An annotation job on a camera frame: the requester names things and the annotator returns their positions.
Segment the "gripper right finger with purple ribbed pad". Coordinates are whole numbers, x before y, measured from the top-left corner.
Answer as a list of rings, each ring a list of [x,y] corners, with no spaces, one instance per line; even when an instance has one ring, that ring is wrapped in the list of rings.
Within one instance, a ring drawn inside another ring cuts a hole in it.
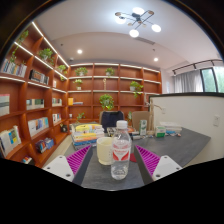
[[[168,155],[158,156],[138,145],[134,147],[134,156],[144,181],[156,181],[182,169]]]

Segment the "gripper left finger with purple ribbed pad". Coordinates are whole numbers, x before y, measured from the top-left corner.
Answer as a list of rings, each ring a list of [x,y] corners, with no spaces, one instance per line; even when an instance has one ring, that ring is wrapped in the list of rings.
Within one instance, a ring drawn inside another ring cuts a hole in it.
[[[57,156],[44,170],[70,182],[82,182],[91,157],[92,147],[87,145],[67,157]]]

